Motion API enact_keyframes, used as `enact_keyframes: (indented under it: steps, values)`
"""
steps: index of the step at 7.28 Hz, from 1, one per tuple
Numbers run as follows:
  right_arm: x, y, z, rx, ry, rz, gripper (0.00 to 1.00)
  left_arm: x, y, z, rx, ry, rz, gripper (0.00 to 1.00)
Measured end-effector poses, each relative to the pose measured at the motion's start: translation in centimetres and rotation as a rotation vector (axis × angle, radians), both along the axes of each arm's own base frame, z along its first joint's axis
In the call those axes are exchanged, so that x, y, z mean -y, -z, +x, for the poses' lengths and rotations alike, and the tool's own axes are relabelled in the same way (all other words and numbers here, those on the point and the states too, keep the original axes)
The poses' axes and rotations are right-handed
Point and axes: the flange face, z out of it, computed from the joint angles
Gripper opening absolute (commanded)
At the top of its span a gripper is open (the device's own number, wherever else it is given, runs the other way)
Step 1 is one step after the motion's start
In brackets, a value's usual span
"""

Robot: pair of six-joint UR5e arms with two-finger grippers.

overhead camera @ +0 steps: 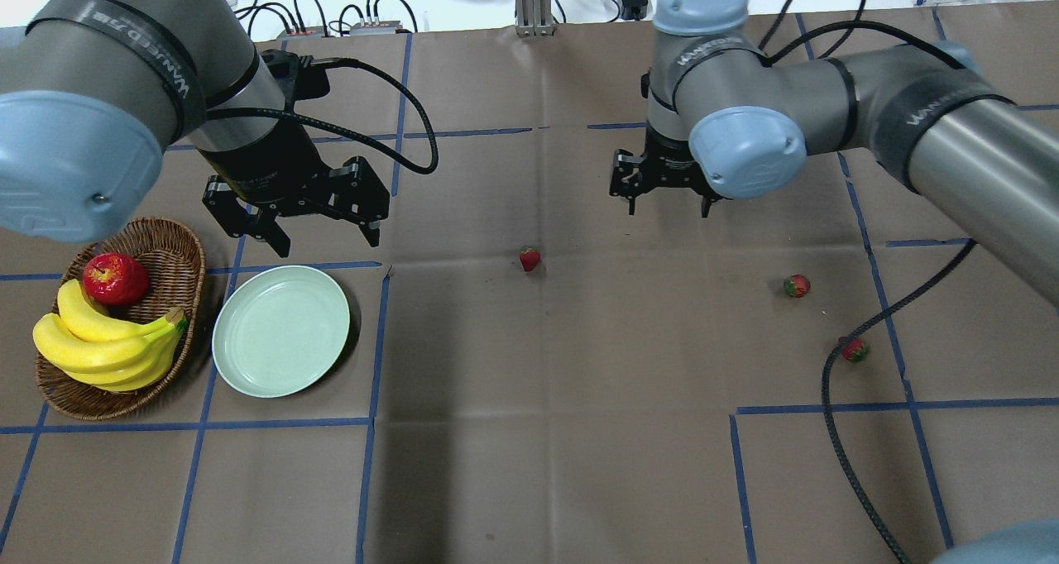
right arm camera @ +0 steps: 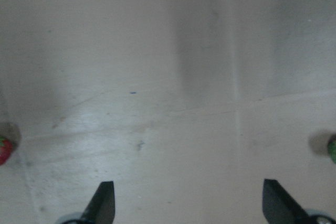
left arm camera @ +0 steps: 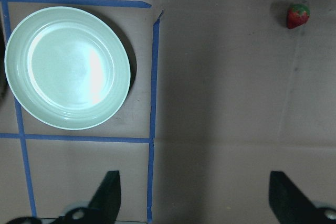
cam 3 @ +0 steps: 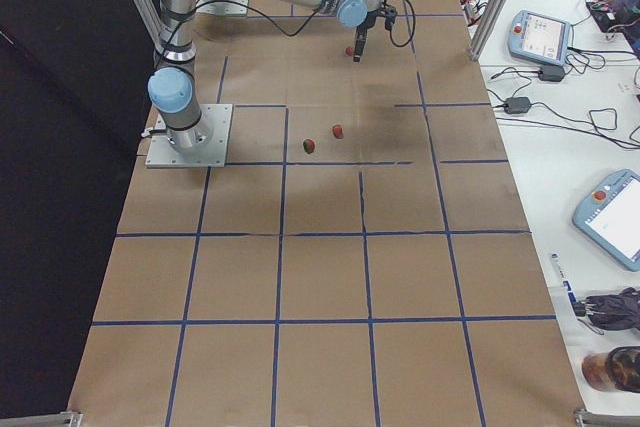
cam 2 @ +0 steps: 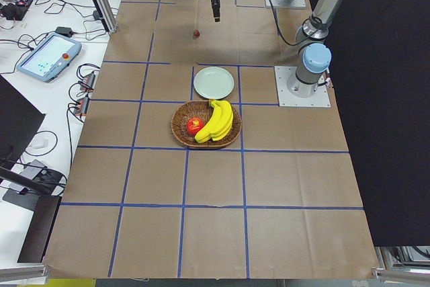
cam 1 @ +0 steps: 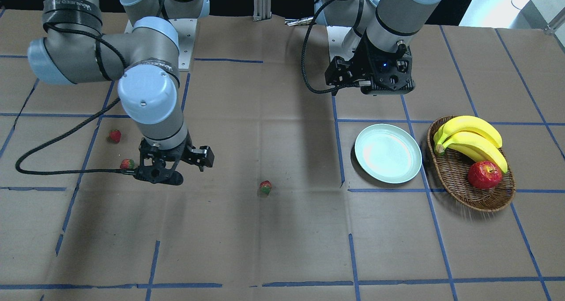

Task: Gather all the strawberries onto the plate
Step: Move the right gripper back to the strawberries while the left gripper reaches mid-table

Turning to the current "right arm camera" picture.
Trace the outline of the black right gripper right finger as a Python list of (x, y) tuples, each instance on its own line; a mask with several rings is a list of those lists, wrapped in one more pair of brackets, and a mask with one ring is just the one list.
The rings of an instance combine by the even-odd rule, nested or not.
[(263, 183), (263, 215), (269, 224), (335, 223), (323, 214), (309, 214), (275, 179)]

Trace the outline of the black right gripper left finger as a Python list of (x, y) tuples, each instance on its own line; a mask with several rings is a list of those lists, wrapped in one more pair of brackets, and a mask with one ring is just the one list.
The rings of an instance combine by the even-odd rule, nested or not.
[(114, 182), (101, 182), (81, 216), (61, 223), (112, 224), (116, 214), (115, 203)]

